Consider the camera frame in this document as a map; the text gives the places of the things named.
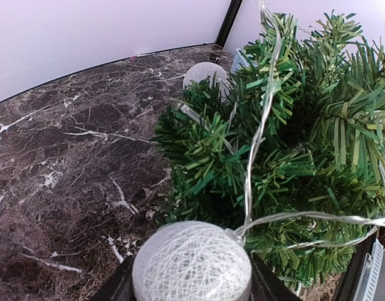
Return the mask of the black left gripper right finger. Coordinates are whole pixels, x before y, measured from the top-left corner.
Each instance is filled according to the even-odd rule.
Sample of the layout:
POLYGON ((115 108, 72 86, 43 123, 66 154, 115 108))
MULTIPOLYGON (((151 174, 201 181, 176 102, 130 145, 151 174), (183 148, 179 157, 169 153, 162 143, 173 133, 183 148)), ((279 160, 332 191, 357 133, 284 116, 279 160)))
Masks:
POLYGON ((252 265, 251 292, 252 301, 301 301, 272 272, 265 262, 257 255, 250 254, 252 265))

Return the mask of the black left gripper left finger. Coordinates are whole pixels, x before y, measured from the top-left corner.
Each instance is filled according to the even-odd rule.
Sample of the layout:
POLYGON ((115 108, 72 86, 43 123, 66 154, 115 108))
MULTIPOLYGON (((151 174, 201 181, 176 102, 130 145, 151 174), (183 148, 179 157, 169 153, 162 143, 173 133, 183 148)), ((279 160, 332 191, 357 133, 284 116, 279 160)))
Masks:
POLYGON ((126 258, 90 298, 91 301, 134 301, 134 288, 132 285, 132 267, 134 257, 126 258))

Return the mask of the clear string light garland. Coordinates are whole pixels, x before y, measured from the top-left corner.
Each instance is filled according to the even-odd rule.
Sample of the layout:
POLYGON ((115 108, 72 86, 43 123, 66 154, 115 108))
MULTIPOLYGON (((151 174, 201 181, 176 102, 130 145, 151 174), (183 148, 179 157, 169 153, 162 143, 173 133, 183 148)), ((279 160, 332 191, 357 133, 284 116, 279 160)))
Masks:
POLYGON ((167 221, 140 248, 137 300, 246 300, 254 256, 284 288, 347 267, 385 227, 385 51, 353 14, 297 20, 258 3, 262 32, 222 81, 159 117, 167 221))

